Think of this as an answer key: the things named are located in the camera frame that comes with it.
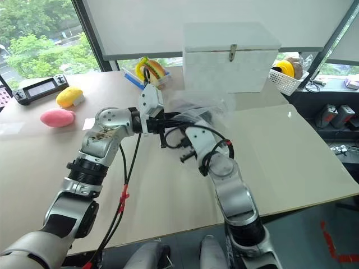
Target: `tree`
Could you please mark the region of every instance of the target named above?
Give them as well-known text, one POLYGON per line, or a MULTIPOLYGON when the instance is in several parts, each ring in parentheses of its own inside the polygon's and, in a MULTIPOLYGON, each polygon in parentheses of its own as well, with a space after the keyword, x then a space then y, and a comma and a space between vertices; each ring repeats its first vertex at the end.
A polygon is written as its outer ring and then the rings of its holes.
POLYGON ((71 0, 3 0, 0 10, 0 43, 6 47, 12 39, 49 36, 63 30, 64 21, 78 21, 71 0))
POLYGON ((22 36, 11 40, 9 51, 11 55, 6 62, 24 78, 98 71, 97 61, 84 33, 80 34, 79 43, 71 47, 55 45, 45 36, 22 36), (68 67, 65 71, 62 70, 64 65, 68 67))

